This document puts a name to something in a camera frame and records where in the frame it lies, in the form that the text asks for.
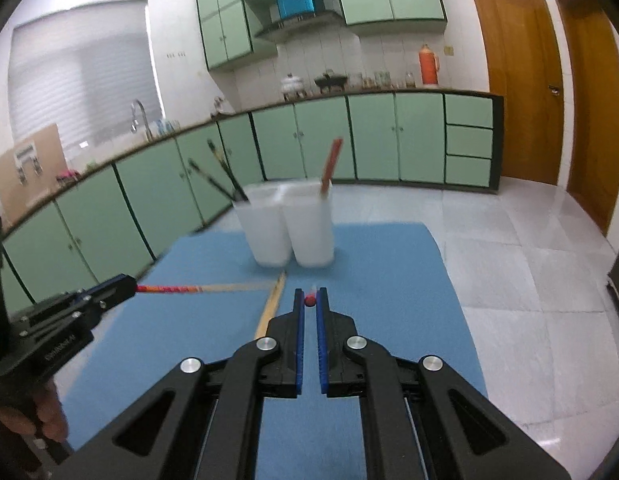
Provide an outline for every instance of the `window blind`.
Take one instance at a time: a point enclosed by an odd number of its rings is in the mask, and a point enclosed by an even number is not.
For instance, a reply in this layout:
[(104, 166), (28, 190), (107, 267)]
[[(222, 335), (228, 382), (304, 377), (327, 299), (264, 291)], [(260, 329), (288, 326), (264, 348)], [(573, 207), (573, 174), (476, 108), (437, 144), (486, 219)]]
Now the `window blind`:
[(146, 6), (146, 0), (104, 2), (14, 29), (8, 69), (14, 141), (56, 123), (71, 160), (82, 142), (97, 146), (129, 132), (134, 99), (149, 122), (161, 118)]

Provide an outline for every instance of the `metal pivot bolt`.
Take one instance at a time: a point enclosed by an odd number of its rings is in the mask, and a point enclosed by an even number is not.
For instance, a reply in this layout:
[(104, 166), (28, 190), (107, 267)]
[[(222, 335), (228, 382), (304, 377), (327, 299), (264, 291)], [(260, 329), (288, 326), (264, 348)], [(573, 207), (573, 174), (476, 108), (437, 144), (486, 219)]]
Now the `metal pivot bolt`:
[(201, 362), (195, 357), (188, 357), (181, 361), (181, 371), (186, 374), (193, 374), (201, 369)]
[(360, 350), (367, 346), (367, 339), (359, 335), (353, 335), (347, 340), (347, 346), (354, 350)]
[(428, 355), (425, 359), (423, 359), (423, 366), (431, 372), (437, 372), (443, 368), (443, 360), (435, 355)]
[(276, 346), (276, 339), (273, 337), (262, 337), (256, 341), (256, 348), (259, 350), (271, 350)]

